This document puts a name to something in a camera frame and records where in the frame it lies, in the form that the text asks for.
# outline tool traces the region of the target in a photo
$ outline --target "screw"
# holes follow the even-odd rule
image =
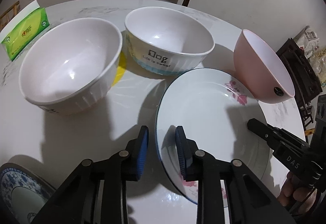
[[[205,152],[203,150],[196,150],[195,154],[198,157],[203,157],[205,155]]]
[[[129,155],[129,152],[127,150],[122,150],[119,152],[120,157],[127,157]]]
[[[233,165],[236,166],[236,167],[240,167],[242,165],[242,161],[240,160],[233,160]]]
[[[90,166],[92,164],[92,161],[90,159],[85,159],[81,162],[81,164],[85,167]]]

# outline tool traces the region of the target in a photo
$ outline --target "cable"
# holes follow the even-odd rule
[[[304,204],[304,202],[306,202],[307,201],[307,199],[312,195],[312,193],[314,192],[316,190],[316,188],[314,187],[311,191],[310,191],[310,193],[307,195],[307,197],[299,204],[299,205],[297,205],[293,210],[291,210],[289,213],[291,214],[291,215],[293,215],[293,213],[295,213],[303,204]]]

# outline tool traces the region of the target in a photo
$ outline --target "white marble table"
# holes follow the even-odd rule
[[[145,6],[176,9],[203,23],[217,43],[203,66],[232,73],[233,50],[241,30],[200,11],[156,0],[76,0],[48,7],[46,12],[51,28],[75,18],[98,17],[124,31],[126,15]],[[19,68],[35,40],[14,62],[0,49],[0,164],[17,163],[58,187],[83,159],[109,158],[138,135],[141,125],[147,125],[151,135],[145,172],[138,183],[127,186],[130,223],[195,224],[197,206],[177,194],[154,147],[157,105],[173,77],[147,72],[128,57],[126,73],[94,108],[67,117],[48,114],[25,101],[18,88]],[[304,139],[294,99],[275,105],[260,102],[260,106],[269,124]],[[271,157],[262,181],[278,195],[286,173]]]

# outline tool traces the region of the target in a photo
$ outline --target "table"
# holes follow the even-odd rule
[[[50,6],[46,12],[50,28],[76,18],[98,17],[124,31],[126,15],[145,6],[172,8],[200,21],[216,42],[213,53],[200,66],[234,72],[233,50],[241,30],[191,8],[157,0],[75,0]],[[195,224],[197,206],[177,193],[154,146],[157,106],[174,77],[148,72],[128,57],[124,76],[95,107],[66,117],[49,114],[25,101],[18,87],[22,60],[40,35],[14,62],[0,49],[0,163],[17,163],[58,187],[83,159],[109,158],[137,137],[141,125],[147,125],[150,142],[144,174],[139,182],[127,184],[130,223]],[[274,105],[259,104],[269,124],[304,139],[294,99]],[[277,196],[286,173],[287,169],[270,154],[262,181]]]

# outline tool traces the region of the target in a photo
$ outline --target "plate rim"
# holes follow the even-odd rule
[[[158,114],[159,114],[159,109],[160,109],[160,107],[161,107],[161,103],[162,103],[162,100],[163,100],[163,98],[164,98],[164,95],[165,95],[165,93],[167,92],[167,90],[169,89],[169,87],[172,85],[172,83],[174,83],[178,78],[180,78],[182,75],[184,75],[184,74],[187,74],[188,72],[190,72],[190,71],[194,71],[194,70],[202,70],[202,69],[211,69],[211,70],[216,70],[216,71],[220,71],[220,72],[223,72],[223,73],[225,73],[225,74],[227,74],[227,75],[229,75],[229,76],[231,76],[232,78],[234,78],[234,79],[236,79],[237,81],[239,81],[237,78],[235,78],[235,77],[233,77],[232,75],[230,75],[229,73],[226,73],[226,72],[224,72],[224,71],[222,71],[222,70],[218,70],[218,69],[213,69],[213,68],[195,68],[195,69],[192,69],[192,70],[189,70],[189,71],[187,71],[187,72],[185,72],[185,73],[183,73],[183,74],[181,74],[180,76],[177,76],[177,78],[175,78],[171,83],[170,83],[170,85],[166,88],[166,90],[164,91],[164,93],[163,93],[163,95],[162,95],[162,97],[161,97],[161,99],[160,99],[160,102],[159,102],[159,105],[158,105],[158,107],[157,107],[157,111],[156,111],[156,115],[155,115],[155,128],[154,128],[154,136],[155,136],[155,147],[156,147],[156,152],[157,152],[157,157],[159,158],[159,161],[161,162],[161,164],[162,164],[162,167],[163,167],[163,169],[164,169],[164,171],[165,171],[165,174],[167,175],[167,177],[168,177],[168,179],[170,180],[170,182],[172,183],[172,185],[177,189],[177,191],[183,196],[183,197],[185,197],[187,200],[189,200],[190,202],[193,202],[194,204],[196,204],[196,205],[198,205],[198,203],[196,202],[196,201],[194,201],[194,200],[192,200],[190,197],[188,197],[187,195],[185,195],[175,184],[174,184],[174,182],[172,181],[172,179],[170,178],[170,175],[167,173],[167,170],[166,170],[166,168],[165,168],[165,166],[164,166],[164,163],[163,163],[163,161],[162,161],[162,157],[161,157],[161,155],[160,155],[160,152],[159,152],[159,144],[158,144],[158,142],[157,142],[157,117],[158,117]],[[250,92],[250,90],[245,86],[245,88],[247,89],[247,91],[249,92],[249,94],[250,95],[252,95],[252,93]],[[263,112],[263,116],[264,116],[264,119],[265,119],[265,123],[267,123],[267,121],[266,121],[266,117],[265,117],[265,114],[264,114],[264,112]],[[267,161],[267,163],[266,163],[266,166],[265,166],[265,169],[264,169],[264,172],[263,172],[263,174],[262,174],[262,176],[261,176],[261,178],[260,178],[260,180],[263,178],[263,176],[264,176],[264,174],[265,174],[265,171],[266,171],[266,169],[267,169],[267,166],[268,166],[268,161]]]

